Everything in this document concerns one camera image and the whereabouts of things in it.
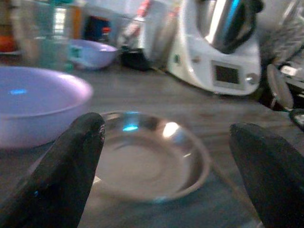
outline plastic bowl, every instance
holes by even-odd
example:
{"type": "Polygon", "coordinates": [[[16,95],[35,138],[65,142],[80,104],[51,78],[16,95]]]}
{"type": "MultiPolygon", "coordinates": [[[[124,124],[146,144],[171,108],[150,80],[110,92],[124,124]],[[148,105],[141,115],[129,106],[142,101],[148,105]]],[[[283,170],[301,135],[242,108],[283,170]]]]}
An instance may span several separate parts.
{"type": "Polygon", "coordinates": [[[58,71],[0,67],[0,148],[55,140],[89,108],[92,87],[58,71]]]}
{"type": "Polygon", "coordinates": [[[110,65],[116,57],[117,48],[107,44],[83,39],[70,41],[70,61],[86,69],[101,69],[110,65]]]}

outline countertop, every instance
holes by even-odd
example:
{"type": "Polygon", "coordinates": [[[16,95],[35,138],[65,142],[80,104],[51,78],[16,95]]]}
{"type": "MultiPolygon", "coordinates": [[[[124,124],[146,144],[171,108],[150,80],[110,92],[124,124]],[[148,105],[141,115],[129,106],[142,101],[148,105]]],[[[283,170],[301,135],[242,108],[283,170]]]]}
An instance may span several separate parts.
{"type": "MultiPolygon", "coordinates": [[[[0,58],[0,63],[14,60],[0,58]]],[[[93,86],[92,112],[140,111],[190,129],[208,148],[213,169],[196,192],[166,203],[135,203],[110,197],[93,185],[80,228],[255,228],[258,217],[245,194],[229,149],[229,126],[258,124],[285,137],[304,154],[304,134],[286,114],[248,97],[219,96],[156,71],[139,72],[118,64],[102,71],[76,71],[93,86]]],[[[32,150],[0,150],[0,203],[25,170],[50,144],[32,150]]]]}

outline bowl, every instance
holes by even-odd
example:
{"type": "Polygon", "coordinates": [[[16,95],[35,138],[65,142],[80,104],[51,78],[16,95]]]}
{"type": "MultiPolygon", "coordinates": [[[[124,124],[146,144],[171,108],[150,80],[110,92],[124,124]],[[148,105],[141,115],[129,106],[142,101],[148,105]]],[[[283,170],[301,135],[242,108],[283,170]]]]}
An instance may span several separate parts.
{"type": "Polygon", "coordinates": [[[89,108],[92,87],[58,71],[0,67],[0,148],[55,140],[89,108]]]}
{"type": "Polygon", "coordinates": [[[206,180],[206,147],[178,123],[138,112],[101,114],[105,144],[94,188],[129,200],[163,202],[197,190],[206,180]]]}
{"type": "Polygon", "coordinates": [[[83,39],[70,41],[71,62],[82,68],[97,70],[110,65],[116,57],[117,48],[107,44],[83,39]]]}

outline stainless steel bowl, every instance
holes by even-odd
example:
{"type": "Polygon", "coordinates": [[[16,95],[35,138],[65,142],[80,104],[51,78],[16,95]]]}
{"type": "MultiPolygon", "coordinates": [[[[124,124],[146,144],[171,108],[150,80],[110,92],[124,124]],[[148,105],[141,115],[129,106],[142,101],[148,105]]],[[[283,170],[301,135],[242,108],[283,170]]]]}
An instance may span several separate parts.
{"type": "Polygon", "coordinates": [[[197,190],[210,170],[206,147],[179,124],[138,112],[102,114],[105,144],[94,187],[139,201],[164,201],[197,190]]]}

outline purple plastic bowl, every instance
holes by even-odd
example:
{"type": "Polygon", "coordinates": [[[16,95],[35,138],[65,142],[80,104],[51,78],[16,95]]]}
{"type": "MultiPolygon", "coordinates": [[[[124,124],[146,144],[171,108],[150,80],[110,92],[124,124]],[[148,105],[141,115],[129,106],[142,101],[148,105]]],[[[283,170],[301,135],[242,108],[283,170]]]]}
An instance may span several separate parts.
{"type": "Polygon", "coordinates": [[[92,87],[63,72],[0,67],[0,148],[55,140],[89,108],[92,87]]]}
{"type": "Polygon", "coordinates": [[[116,53],[117,48],[107,44],[83,39],[70,40],[70,60],[87,69],[101,69],[110,65],[116,53]]]}

